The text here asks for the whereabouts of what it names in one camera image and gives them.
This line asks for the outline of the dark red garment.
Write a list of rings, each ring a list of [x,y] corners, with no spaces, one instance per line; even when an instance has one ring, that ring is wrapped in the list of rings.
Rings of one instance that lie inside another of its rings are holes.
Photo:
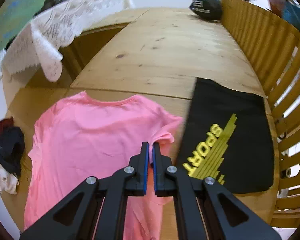
[[[0,120],[0,137],[6,129],[13,127],[13,125],[14,125],[13,117]]]

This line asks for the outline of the blue bag on fence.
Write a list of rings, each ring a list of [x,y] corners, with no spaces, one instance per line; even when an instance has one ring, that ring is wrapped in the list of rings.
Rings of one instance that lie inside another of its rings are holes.
[[[286,1],[282,11],[282,18],[300,31],[300,7]]]

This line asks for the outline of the folded black sport shirt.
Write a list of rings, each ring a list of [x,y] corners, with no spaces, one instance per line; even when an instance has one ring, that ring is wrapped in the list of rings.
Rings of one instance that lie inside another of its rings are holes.
[[[263,98],[197,78],[176,166],[234,194],[267,191],[274,149]]]

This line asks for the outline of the wooden low table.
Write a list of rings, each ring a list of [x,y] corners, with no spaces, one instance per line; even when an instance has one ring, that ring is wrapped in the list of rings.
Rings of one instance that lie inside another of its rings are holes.
[[[63,55],[63,67],[70,75],[72,81],[90,60],[127,25],[129,25],[129,22],[106,25],[84,31],[70,45],[59,48],[59,52]]]

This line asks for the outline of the dark navy garment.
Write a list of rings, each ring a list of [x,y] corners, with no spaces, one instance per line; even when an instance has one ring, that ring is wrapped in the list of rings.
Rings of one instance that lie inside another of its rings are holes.
[[[0,135],[0,165],[11,174],[21,176],[20,161],[25,150],[24,134],[19,127],[5,129]]]

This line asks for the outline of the pink t-shirt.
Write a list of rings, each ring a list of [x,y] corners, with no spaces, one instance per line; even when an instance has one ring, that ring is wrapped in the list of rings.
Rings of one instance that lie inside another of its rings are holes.
[[[34,125],[24,226],[34,224],[85,178],[111,176],[158,142],[168,155],[182,118],[140,95],[104,102],[86,92],[63,98]]]

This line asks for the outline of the cream knit sweater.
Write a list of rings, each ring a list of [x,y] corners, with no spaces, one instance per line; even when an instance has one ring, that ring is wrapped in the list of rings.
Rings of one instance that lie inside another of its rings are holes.
[[[18,185],[18,178],[14,174],[7,172],[0,164],[0,193],[7,192],[11,195],[16,195]]]

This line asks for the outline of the wooden slat fence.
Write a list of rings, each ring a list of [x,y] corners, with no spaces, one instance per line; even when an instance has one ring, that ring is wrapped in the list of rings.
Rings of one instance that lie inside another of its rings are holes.
[[[271,225],[300,225],[300,31],[274,13],[244,0],[221,0],[222,25],[252,66],[276,134],[277,184],[287,195],[275,202]]]

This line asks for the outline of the dark teapot set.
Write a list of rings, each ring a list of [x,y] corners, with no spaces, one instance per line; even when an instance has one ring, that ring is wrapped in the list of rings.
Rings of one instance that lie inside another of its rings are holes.
[[[56,6],[59,3],[64,2],[65,0],[45,0],[43,6],[39,11],[37,11],[33,17],[36,17],[37,15],[41,14],[42,12],[46,11],[47,9],[50,9],[51,7]]]

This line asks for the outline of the black sports drawstring bag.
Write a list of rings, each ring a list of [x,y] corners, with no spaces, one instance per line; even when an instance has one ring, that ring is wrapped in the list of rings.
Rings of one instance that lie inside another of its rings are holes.
[[[218,21],[223,14],[220,0],[192,0],[189,9],[207,21]]]

